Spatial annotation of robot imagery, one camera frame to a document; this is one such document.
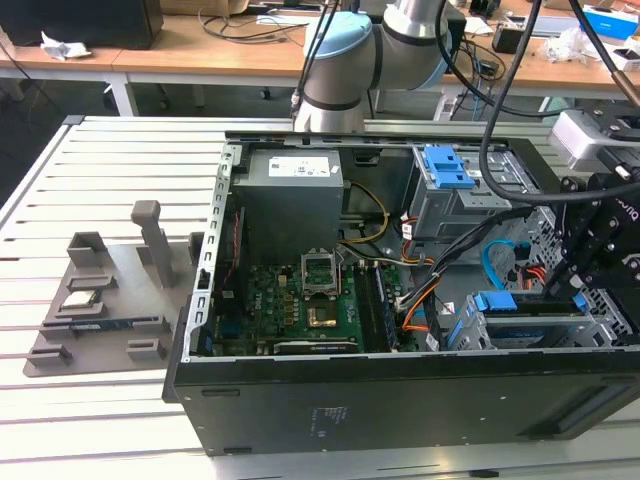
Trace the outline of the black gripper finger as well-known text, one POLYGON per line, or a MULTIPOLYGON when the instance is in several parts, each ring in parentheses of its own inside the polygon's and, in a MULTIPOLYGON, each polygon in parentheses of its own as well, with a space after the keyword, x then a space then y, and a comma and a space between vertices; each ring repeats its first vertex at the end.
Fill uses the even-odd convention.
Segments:
POLYGON ((605 286, 606 275, 601 260, 607 240, 607 219, 575 222, 567 228, 567 262, 572 287, 605 286))
POLYGON ((578 252, 579 235, 575 233, 575 218, 580 218, 581 207, 569 202, 554 207, 554 232, 557 240, 556 261, 547 270, 543 289, 545 299, 567 300, 584 284, 584 262, 578 252))

